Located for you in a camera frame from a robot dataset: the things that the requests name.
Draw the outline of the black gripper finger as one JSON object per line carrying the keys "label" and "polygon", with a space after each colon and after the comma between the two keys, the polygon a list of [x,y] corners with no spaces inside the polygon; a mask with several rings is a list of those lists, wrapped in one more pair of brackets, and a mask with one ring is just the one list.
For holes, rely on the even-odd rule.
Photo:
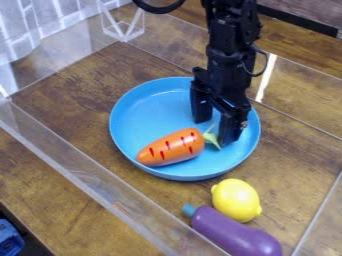
{"label": "black gripper finger", "polygon": [[233,108],[221,114],[218,133],[218,142],[221,146],[227,146],[239,139],[243,129],[249,124],[247,116],[250,110],[251,108]]}

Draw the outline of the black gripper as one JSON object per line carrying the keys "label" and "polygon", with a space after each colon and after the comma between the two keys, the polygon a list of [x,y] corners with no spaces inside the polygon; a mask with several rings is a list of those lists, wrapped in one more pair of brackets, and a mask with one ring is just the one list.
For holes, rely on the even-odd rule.
{"label": "black gripper", "polygon": [[208,44],[207,68],[192,69],[190,88],[191,113],[195,123],[213,117],[210,97],[237,109],[247,109],[246,89],[251,83],[262,24],[257,0],[202,0],[206,10]]}

